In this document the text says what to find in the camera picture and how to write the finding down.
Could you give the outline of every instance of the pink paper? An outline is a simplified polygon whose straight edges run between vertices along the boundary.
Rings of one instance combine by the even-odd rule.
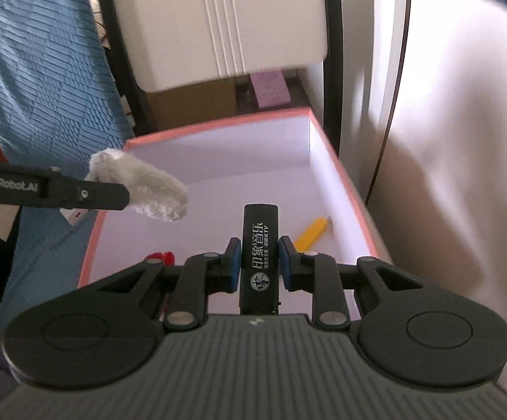
[[[291,95],[281,71],[256,72],[250,74],[250,77],[260,109],[291,102]]]

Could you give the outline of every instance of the red object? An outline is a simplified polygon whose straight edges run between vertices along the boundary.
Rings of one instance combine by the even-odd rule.
[[[175,265],[176,258],[174,257],[174,253],[171,251],[168,252],[154,252],[153,254],[149,254],[147,259],[162,259],[164,261],[164,265],[166,267]]]

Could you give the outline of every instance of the white fluffy object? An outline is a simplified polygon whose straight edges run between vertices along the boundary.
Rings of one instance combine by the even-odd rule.
[[[121,183],[129,190],[129,207],[151,218],[176,221],[186,214],[187,188],[180,180],[121,150],[92,155],[86,179]]]

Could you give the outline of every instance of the blue textured fabric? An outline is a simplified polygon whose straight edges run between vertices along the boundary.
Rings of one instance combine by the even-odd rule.
[[[132,137],[88,0],[0,0],[0,144],[13,164],[82,178],[90,156]],[[0,331],[76,288],[94,214],[23,210]]]

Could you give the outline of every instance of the yellow object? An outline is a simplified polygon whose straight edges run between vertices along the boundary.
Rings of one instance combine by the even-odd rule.
[[[326,218],[317,218],[294,242],[294,247],[298,252],[306,252],[320,238],[327,228],[329,221]]]

